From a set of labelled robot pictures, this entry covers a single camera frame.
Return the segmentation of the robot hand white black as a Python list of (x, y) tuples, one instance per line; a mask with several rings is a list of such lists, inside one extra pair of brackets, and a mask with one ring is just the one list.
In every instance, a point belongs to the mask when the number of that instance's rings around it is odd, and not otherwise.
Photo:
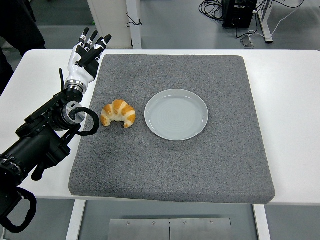
[(69, 76), (66, 79), (67, 81), (82, 82), (86, 86), (96, 79), (100, 66), (100, 58), (112, 39), (112, 36), (108, 34), (105, 37), (100, 37), (94, 43), (98, 31), (95, 30), (90, 37), (87, 37), (88, 32), (89, 28), (86, 27), (77, 45), (72, 50), (68, 63)]

